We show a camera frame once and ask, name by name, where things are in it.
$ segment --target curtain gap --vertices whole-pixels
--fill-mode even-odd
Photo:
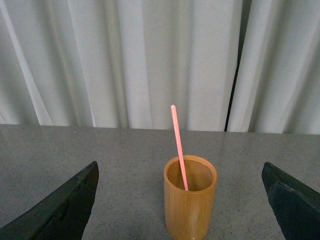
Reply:
[[[252,3],[252,0],[243,0],[242,1],[242,13],[241,13],[241,21],[240,21],[238,59],[237,59],[237,64],[236,64],[236,70],[235,70],[235,73],[234,73],[232,90],[231,90],[231,94],[230,94],[228,112],[226,114],[226,119],[225,119],[225,125],[224,125],[224,131],[225,132],[228,129],[228,122],[229,122],[229,117],[230,117],[232,100],[234,98],[234,93],[235,93],[235,88],[236,88],[237,76],[238,76],[238,71],[239,71],[239,65],[240,65],[242,49],[243,49],[244,42],[245,42],[245,35],[246,35],[246,31],[247,31],[247,25],[248,25],[248,20],[249,20],[249,13],[250,13],[250,8],[251,8],[251,3]]]
[[[232,84],[232,90],[230,94],[230,101],[229,101],[229,106],[228,106],[228,112],[226,114],[226,119],[225,119],[225,126],[224,126],[224,131],[227,131],[228,128],[228,122],[229,122],[229,117],[230,117],[230,111],[231,111],[231,106],[232,106],[232,100],[234,99],[234,93],[235,93],[235,88],[236,88],[236,82],[237,82],[237,76],[238,76],[238,71],[239,71],[239,65],[240,61],[238,61],[236,65],[236,70],[234,73],[234,79],[233,79],[233,84]]]

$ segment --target curtain fold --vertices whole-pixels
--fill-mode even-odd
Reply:
[[[320,133],[317,0],[0,0],[0,46],[2,124]]]

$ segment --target pink straw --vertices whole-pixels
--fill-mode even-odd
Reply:
[[[177,109],[176,109],[175,105],[171,105],[171,115],[172,115],[172,121],[173,121],[173,129],[174,129],[174,134],[175,134],[176,147],[178,149],[178,156],[179,156],[179,161],[180,161],[180,168],[181,168],[181,172],[182,172],[184,189],[186,191],[188,191],[187,175],[186,175],[186,169],[185,169],[184,155],[182,153],[178,115],[177,115]]]

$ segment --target wooden cup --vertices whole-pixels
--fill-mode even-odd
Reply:
[[[200,156],[183,159],[189,191],[184,190],[177,156],[164,167],[165,225],[175,240],[201,240],[209,229],[218,172]]]

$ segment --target speckled table surface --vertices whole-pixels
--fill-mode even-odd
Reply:
[[[206,239],[284,239],[261,179],[269,161],[320,191],[320,135],[182,131],[185,154],[218,169]],[[163,169],[173,130],[0,125],[0,227],[92,161],[99,183],[84,240],[169,240]]]

